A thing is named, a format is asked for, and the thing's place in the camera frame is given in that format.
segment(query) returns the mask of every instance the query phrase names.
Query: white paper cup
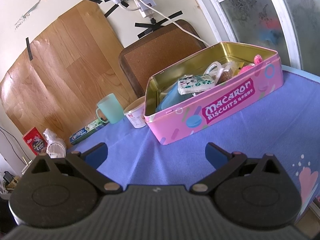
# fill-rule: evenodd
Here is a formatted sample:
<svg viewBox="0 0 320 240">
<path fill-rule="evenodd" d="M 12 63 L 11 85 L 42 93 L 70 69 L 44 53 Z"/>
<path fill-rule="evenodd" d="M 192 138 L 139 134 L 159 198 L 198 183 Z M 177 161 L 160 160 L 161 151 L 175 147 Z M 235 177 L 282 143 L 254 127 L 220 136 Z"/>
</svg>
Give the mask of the white paper cup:
<svg viewBox="0 0 320 240">
<path fill-rule="evenodd" d="M 129 119 L 135 128 L 141 128 L 146 126 L 144 120 L 144 105 L 145 96 L 138 98 L 131 103 L 124 111 L 124 115 Z"/>
</svg>

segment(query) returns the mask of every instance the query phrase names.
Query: black cable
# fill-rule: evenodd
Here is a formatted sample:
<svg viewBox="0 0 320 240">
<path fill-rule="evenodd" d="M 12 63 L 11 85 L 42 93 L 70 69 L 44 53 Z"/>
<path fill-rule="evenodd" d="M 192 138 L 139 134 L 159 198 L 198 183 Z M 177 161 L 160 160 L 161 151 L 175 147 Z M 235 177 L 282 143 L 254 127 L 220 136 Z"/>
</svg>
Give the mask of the black cable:
<svg viewBox="0 0 320 240">
<path fill-rule="evenodd" d="M 10 143 L 11 148 L 12 148 L 12 150 L 14 151 L 15 155 L 20 159 L 19 155 L 17 155 L 16 151 L 14 150 L 14 148 L 13 148 L 13 146 L 12 146 L 11 142 L 9 141 L 9 139 L 7 138 L 7 136 L 4 134 L 4 132 L 3 132 L 2 130 L 0 130 L 0 132 L 2 132 L 2 133 L 3 133 L 4 137 L 5 137 L 5 138 L 7 139 L 7 141 Z"/>
<path fill-rule="evenodd" d="M 21 150 L 23 151 L 24 155 L 28 158 L 29 161 L 31 161 L 30 158 L 28 157 L 28 155 L 25 153 L 24 149 L 22 148 L 21 144 L 18 142 L 18 140 L 3 127 L 0 126 L 0 129 L 4 130 L 6 133 L 10 134 L 16 140 L 16 142 L 19 144 Z"/>
</svg>

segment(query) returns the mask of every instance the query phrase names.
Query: toothpaste box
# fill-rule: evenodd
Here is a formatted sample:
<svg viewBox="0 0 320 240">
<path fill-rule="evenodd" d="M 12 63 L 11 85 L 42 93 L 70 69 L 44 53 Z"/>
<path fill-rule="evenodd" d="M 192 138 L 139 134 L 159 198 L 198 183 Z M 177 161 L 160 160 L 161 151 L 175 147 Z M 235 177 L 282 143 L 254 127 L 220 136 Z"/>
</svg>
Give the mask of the toothpaste box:
<svg viewBox="0 0 320 240">
<path fill-rule="evenodd" d="M 76 145 L 77 143 L 83 141 L 84 139 L 88 138 L 90 135 L 99 131 L 103 127 L 105 127 L 107 123 L 103 123 L 101 118 L 94 120 L 93 122 L 86 125 L 84 128 L 79 130 L 78 132 L 74 133 L 70 136 L 70 143 L 72 145 Z"/>
</svg>

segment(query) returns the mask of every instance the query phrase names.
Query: power strip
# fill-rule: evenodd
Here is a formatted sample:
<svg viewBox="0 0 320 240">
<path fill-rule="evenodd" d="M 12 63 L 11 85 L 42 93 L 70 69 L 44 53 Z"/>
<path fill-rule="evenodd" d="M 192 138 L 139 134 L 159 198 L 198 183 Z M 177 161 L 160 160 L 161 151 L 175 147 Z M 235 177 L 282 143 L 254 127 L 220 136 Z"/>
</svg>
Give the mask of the power strip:
<svg viewBox="0 0 320 240">
<path fill-rule="evenodd" d="M 154 0 L 142 0 L 147 5 L 153 7 L 156 5 Z M 140 7 L 139 12 L 141 13 L 143 18 L 149 17 L 152 18 L 152 15 L 154 14 L 154 11 L 146 7 L 142 2 L 139 0 L 134 0 L 135 4 Z"/>
</svg>

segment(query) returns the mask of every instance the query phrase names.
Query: chair backrest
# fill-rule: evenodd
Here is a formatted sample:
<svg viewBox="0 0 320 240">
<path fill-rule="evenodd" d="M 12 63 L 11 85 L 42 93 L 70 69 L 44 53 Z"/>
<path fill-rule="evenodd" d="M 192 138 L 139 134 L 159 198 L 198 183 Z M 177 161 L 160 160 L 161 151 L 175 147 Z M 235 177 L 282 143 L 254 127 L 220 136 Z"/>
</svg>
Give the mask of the chair backrest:
<svg viewBox="0 0 320 240">
<path fill-rule="evenodd" d="M 198 36 L 185 20 L 176 23 Z M 126 47 L 119 55 L 119 65 L 137 97 L 141 97 L 150 76 L 204 48 L 203 42 L 171 23 Z"/>
</svg>

